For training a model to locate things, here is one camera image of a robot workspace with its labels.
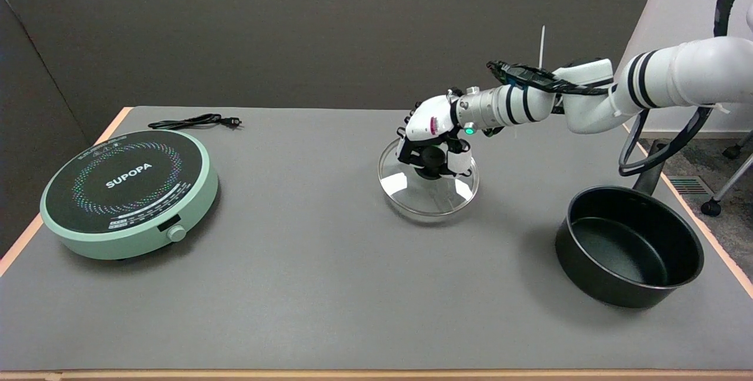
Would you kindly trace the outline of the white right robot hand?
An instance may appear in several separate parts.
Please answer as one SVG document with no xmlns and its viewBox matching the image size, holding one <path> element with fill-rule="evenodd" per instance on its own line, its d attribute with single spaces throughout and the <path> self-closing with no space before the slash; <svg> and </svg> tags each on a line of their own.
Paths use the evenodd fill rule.
<svg viewBox="0 0 753 381">
<path fill-rule="evenodd" d="M 474 174 L 471 146 L 459 138 L 462 126 L 455 114 L 455 105 L 463 94 L 451 88 L 444 95 L 417 102 L 397 129 L 398 162 L 430 181 Z"/>
</svg>

